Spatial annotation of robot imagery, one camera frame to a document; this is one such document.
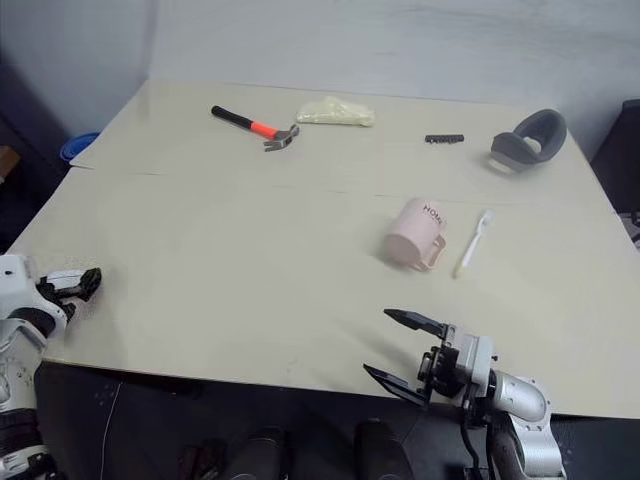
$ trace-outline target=plastic bag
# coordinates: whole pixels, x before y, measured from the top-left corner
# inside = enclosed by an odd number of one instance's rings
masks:
[[[371,127],[375,118],[374,111],[364,105],[345,102],[336,97],[326,97],[319,102],[305,103],[298,111],[296,121]]]

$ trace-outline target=hammer head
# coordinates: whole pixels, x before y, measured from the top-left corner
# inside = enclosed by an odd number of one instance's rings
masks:
[[[300,128],[297,125],[291,125],[289,130],[278,130],[273,140],[264,142],[265,152],[272,152],[274,150],[280,150],[291,143],[293,137],[300,133]]]

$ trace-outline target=white table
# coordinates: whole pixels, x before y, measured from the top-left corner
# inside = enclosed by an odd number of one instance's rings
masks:
[[[479,161],[529,110],[344,95],[375,107],[376,126],[304,126],[289,148],[266,154],[258,137],[211,118],[211,104],[284,128],[322,95],[146,89],[12,248],[42,270],[104,270],[47,358],[384,395],[363,362],[413,379],[437,343],[382,314],[402,307],[493,337],[496,368],[538,379],[557,412],[640,417],[640,265],[575,143],[516,178]],[[462,144],[423,142],[459,132]],[[380,251],[414,195],[438,198],[449,221],[447,250],[427,274]],[[489,207],[495,221],[454,280]]]

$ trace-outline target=pink mug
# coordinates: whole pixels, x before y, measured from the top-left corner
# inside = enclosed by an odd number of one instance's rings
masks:
[[[447,244],[440,234],[446,223],[436,202],[409,200],[385,237],[387,254],[416,270],[431,270]]]

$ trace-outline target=mug handle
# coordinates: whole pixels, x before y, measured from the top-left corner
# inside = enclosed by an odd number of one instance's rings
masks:
[[[438,235],[437,238],[433,241],[432,247],[427,252],[428,260],[425,262],[424,259],[420,260],[414,268],[416,270],[420,270],[421,272],[426,272],[427,270],[433,269],[438,263],[438,259],[440,258],[440,254],[444,250],[444,247],[447,246],[447,242],[445,241],[442,235]]]

